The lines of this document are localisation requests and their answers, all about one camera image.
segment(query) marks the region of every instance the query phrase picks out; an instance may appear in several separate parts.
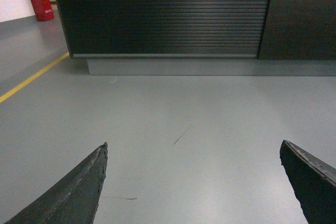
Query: gray floor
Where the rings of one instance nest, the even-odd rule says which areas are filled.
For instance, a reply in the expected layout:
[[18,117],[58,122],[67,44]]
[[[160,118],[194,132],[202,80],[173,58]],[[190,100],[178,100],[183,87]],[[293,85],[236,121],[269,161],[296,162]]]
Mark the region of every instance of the gray floor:
[[[58,21],[41,34],[0,40],[1,94],[64,53]],[[105,141],[95,224],[307,223],[279,148],[336,167],[335,97],[335,77],[90,76],[67,58],[0,104],[0,223]]]

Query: yellow floor line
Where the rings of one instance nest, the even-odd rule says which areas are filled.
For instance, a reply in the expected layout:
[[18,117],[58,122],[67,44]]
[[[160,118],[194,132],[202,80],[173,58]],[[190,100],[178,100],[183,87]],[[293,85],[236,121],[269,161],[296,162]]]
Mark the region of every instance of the yellow floor line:
[[45,73],[46,71],[48,71],[50,68],[52,68],[54,65],[60,63],[62,60],[64,60],[65,58],[67,58],[69,56],[69,53],[67,52],[65,55],[61,56],[60,58],[58,58],[57,60],[53,61],[52,63],[50,63],[49,65],[47,65],[46,67],[42,68],[40,71],[38,71],[37,73],[33,74],[31,77],[29,77],[27,80],[21,82],[18,86],[16,86],[15,88],[9,90],[7,93],[5,93],[4,95],[2,95],[0,97],[0,103],[2,103],[3,101],[5,101],[6,99],[8,99],[9,97],[11,97],[13,94],[15,94],[17,91],[19,91],[20,89],[24,88],[25,86],[27,86],[28,84],[30,84],[32,81],[34,81],[37,77],[39,77],[41,74]]

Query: red fire extinguisher box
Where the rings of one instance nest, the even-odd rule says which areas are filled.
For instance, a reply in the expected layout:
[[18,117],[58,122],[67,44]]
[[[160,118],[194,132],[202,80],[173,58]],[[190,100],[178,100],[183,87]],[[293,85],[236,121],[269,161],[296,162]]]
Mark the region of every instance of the red fire extinguisher box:
[[47,21],[54,18],[50,0],[30,0],[38,21]]

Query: gray base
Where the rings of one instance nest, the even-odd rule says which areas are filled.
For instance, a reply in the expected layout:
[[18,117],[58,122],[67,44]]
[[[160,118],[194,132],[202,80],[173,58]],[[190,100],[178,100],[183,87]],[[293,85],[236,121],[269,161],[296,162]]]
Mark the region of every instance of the gray base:
[[256,59],[257,54],[73,54],[74,59],[150,59],[150,58],[248,58]]
[[336,76],[335,61],[256,59],[88,59],[91,75]]

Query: floor scratch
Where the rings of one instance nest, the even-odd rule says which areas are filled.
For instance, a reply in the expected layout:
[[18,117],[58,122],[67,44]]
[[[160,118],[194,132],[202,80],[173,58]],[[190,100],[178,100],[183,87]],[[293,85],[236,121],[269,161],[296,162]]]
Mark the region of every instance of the floor scratch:
[[177,142],[178,142],[178,140],[180,140],[180,138],[190,129],[190,127],[191,127],[192,125],[190,125],[188,128],[187,128],[187,130],[175,141],[175,143],[173,143],[173,145],[174,144],[176,144]]
[[111,196],[102,196],[101,198],[113,198],[113,199],[127,199],[127,200],[135,200],[135,199],[138,199],[138,198],[124,198],[124,197],[111,197]]

